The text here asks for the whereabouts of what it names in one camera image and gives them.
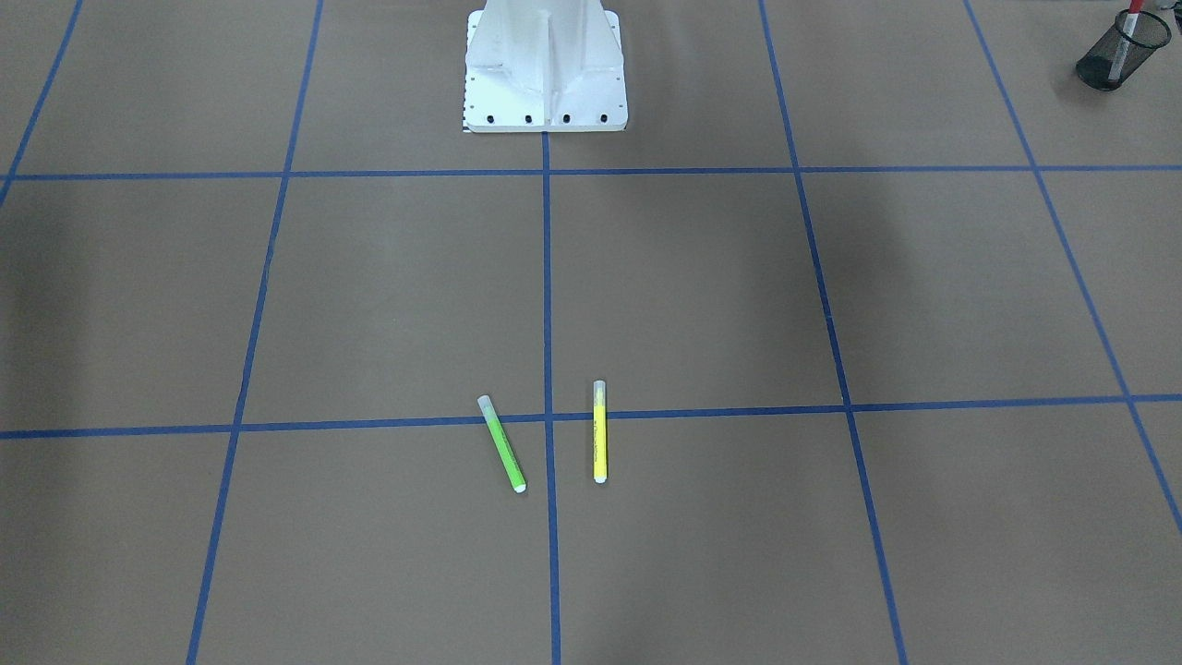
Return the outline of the yellow highlighter pen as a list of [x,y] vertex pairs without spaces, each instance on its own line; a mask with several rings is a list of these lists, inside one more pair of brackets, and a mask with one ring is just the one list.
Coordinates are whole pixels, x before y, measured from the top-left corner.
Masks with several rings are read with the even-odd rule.
[[597,484],[608,483],[608,383],[596,380],[592,383],[592,470],[595,470],[595,482]]

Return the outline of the black mesh pen cup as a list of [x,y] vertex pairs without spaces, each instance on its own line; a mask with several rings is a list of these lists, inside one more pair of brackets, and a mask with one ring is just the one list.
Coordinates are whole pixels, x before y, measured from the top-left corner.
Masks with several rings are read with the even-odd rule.
[[1171,43],[1164,18],[1141,11],[1121,11],[1097,43],[1074,64],[1077,79],[1086,87],[1115,91],[1123,87],[1150,56]]

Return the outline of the red and white marker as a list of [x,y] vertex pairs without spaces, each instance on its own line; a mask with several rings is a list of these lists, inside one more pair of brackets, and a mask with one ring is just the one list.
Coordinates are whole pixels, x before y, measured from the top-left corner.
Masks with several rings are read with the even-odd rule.
[[1108,73],[1108,82],[1113,86],[1121,82],[1124,67],[1126,67],[1128,52],[1131,50],[1132,37],[1135,35],[1137,24],[1139,24],[1139,13],[1143,6],[1143,0],[1132,0],[1131,4],[1128,4],[1128,9],[1121,20],[1121,26],[1118,27],[1119,43],[1112,56]]

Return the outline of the green highlighter pen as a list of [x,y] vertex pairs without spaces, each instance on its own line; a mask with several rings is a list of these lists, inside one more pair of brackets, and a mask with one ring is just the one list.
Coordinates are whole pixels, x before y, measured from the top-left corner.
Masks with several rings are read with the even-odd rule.
[[514,493],[524,495],[527,493],[528,483],[521,467],[517,459],[515,451],[508,438],[508,433],[500,420],[493,400],[489,395],[480,395],[476,399],[478,409],[489,430],[491,442],[494,443],[500,463],[502,463],[506,477]]

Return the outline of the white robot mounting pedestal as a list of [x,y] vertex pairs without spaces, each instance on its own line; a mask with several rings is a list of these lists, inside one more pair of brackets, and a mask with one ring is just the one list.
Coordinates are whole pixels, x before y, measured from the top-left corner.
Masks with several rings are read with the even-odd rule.
[[467,132],[621,132],[621,17],[599,1],[487,1],[467,17]]

